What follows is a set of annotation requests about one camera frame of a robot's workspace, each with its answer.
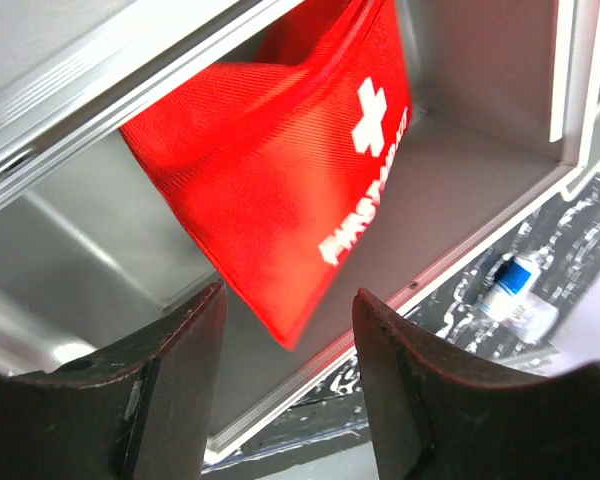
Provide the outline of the red first aid kit pouch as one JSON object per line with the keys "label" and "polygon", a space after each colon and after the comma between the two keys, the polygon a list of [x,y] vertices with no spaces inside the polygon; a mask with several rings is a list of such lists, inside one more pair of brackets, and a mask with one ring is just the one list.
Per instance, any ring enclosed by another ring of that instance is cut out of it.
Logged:
{"label": "red first aid kit pouch", "polygon": [[121,135],[186,232],[287,349],[379,208],[412,118],[391,1],[304,1]]}

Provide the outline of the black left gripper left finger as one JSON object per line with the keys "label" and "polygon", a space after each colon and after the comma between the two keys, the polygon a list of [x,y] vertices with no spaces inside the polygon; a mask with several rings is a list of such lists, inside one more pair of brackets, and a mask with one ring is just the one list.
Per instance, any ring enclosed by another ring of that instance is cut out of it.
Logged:
{"label": "black left gripper left finger", "polygon": [[0,375],[0,479],[197,479],[228,292],[54,372]]}

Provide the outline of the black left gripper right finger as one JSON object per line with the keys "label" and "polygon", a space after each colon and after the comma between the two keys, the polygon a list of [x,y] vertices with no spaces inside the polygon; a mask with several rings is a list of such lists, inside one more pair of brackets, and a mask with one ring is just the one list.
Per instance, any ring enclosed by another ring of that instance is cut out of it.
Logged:
{"label": "black left gripper right finger", "polygon": [[600,361],[555,377],[463,351],[367,290],[352,307],[383,479],[600,479]]}

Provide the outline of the grey metal medicine case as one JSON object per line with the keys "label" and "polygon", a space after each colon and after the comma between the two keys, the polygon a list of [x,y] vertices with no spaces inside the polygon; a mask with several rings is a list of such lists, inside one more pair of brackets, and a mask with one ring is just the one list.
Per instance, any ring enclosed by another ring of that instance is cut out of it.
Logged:
{"label": "grey metal medicine case", "polygon": [[600,1],[0,1],[0,439],[173,477],[586,167]]}

